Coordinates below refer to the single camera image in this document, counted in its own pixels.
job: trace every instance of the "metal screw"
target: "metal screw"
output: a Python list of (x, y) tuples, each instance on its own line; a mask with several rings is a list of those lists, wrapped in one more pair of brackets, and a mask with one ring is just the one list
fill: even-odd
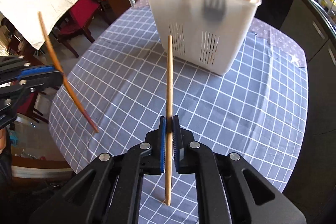
[(6, 99), (5, 100), (5, 106), (9, 106), (11, 104), (12, 100), (11, 99)]
[(232, 160), (239, 160), (240, 159), (240, 155), (237, 153), (231, 153), (230, 154), (230, 159)]
[(110, 159), (110, 155), (107, 154), (107, 153), (100, 154), (99, 159), (100, 159), (101, 161), (107, 161), (107, 160)]
[(200, 145), (199, 142), (190, 142), (190, 143), (189, 143), (189, 146), (190, 146), (191, 148), (199, 148), (201, 145)]
[(142, 143), (142, 144), (140, 144), (140, 148), (143, 149), (143, 150), (150, 149), (151, 148), (151, 144), (149, 144), (149, 143)]

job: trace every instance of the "basket slot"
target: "basket slot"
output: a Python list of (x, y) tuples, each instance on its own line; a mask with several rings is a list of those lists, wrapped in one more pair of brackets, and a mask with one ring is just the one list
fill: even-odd
[(218, 42), (219, 36), (207, 31), (202, 31), (201, 54), (199, 56), (199, 61), (204, 64), (213, 65)]
[(173, 37), (173, 52), (185, 55), (183, 25), (169, 23), (170, 35)]

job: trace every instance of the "wooden chair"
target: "wooden chair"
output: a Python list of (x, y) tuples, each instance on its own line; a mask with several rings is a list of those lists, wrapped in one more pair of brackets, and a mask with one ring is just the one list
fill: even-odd
[(8, 49), (11, 54), (24, 55), (25, 60), (30, 62), (32, 66), (41, 66), (44, 65), (39, 59), (34, 56), (36, 49), (33, 48), (28, 42), (26, 43), (22, 51), (18, 50), (20, 41), (16, 37), (12, 37), (10, 43), (8, 44)]
[(39, 122), (40, 120), (42, 122), (49, 123), (49, 121), (43, 117), (43, 114), (35, 108), (38, 94), (38, 92), (31, 93), (26, 102), (17, 109), (17, 112), (31, 118), (35, 122)]
[(77, 58), (78, 53), (67, 40), (83, 34), (93, 43), (95, 39), (91, 36), (88, 27), (96, 14), (100, 14), (108, 25), (112, 24), (97, 0), (78, 0), (68, 11), (69, 21), (63, 27), (59, 27), (58, 41), (63, 43)]

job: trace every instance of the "kitchen cabinet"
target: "kitchen cabinet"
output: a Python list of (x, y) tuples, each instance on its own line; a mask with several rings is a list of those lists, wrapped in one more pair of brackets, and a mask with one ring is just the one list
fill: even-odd
[(293, 0), (280, 31), (294, 39), (306, 54), (307, 62), (328, 40), (317, 18), (302, 0)]
[(336, 131), (306, 136), (283, 194), (305, 215), (316, 218), (335, 195)]
[(336, 49), (330, 40), (308, 63), (308, 117), (305, 134), (336, 129)]

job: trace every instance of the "cabinet handle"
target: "cabinet handle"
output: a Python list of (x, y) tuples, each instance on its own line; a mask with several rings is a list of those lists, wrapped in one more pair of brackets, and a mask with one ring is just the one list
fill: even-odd
[(318, 32), (318, 34), (320, 35), (320, 37), (322, 37), (322, 39), (325, 39), (323, 33), (321, 32), (321, 30), (319, 29), (319, 27), (317, 27), (316, 23), (313, 22), (313, 26), (315, 28), (315, 30)]
[(333, 54), (333, 51), (331, 50), (330, 47), (328, 47), (328, 51), (329, 51), (329, 54), (330, 54), (331, 59), (333, 60), (334, 65), (336, 66), (336, 59), (335, 59), (335, 56), (334, 56), (334, 54)]

